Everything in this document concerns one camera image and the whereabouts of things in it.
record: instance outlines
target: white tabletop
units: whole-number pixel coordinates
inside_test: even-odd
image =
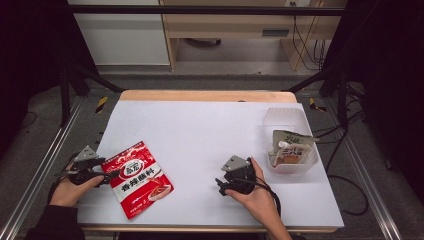
[[[287,117],[286,130],[311,134],[298,103],[118,101],[97,153],[109,158],[144,141],[175,190],[128,220],[111,187],[103,185],[80,200],[79,223],[127,230],[262,229],[243,206],[218,192],[214,179],[222,179],[222,165],[237,155],[258,161],[280,198],[288,229],[343,227],[321,159],[305,174],[270,171],[262,125],[270,107],[301,112],[302,121]],[[319,158],[315,146],[313,151]]]

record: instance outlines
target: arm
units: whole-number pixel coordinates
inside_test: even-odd
[[[81,185],[74,185],[69,179],[62,179],[37,226],[28,231],[25,240],[85,239],[84,231],[78,226],[78,209],[75,206],[82,195],[102,180],[103,176],[97,176]]]
[[[256,176],[259,179],[264,179],[262,169],[253,158],[252,165]],[[265,227],[272,240],[292,239],[278,215],[273,197],[267,190],[256,186],[249,195],[244,195],[231,189],[227,189],[225,193],[247,208],[250,214]]]

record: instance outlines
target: red snack package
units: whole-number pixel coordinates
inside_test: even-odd
[[[142,141],[106,160],[102,169],[106,173],[120,171],[110,185],[128,219],[174,190]]]

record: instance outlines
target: sleeve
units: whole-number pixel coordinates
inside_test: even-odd
[[[84,231],[78,226],[77,213],[77,208],[46,206],[37,226],[28,231],[25,240],[85,240]]]

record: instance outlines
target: white table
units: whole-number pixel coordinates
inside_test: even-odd
[[[223,177],[222,165],[237,155],[258,161],[280,198],[289,231],[332,232],[343,227],[320,159],[305,174],[270,171],[262,127],[270,107],[297,109],[304,116],[291,93],[124,92],[97,153],[109,158],[144,141],[175,190],[128,220],[110,186],[101,186],[80,200],[79,223],[86,230],[106,231],[264,231],[243,206],[218,192],[214,179]],[[304,118],[306,126],[293,123],[292,130],[310,134]],[[314,151],[319,158],[316,147]]]

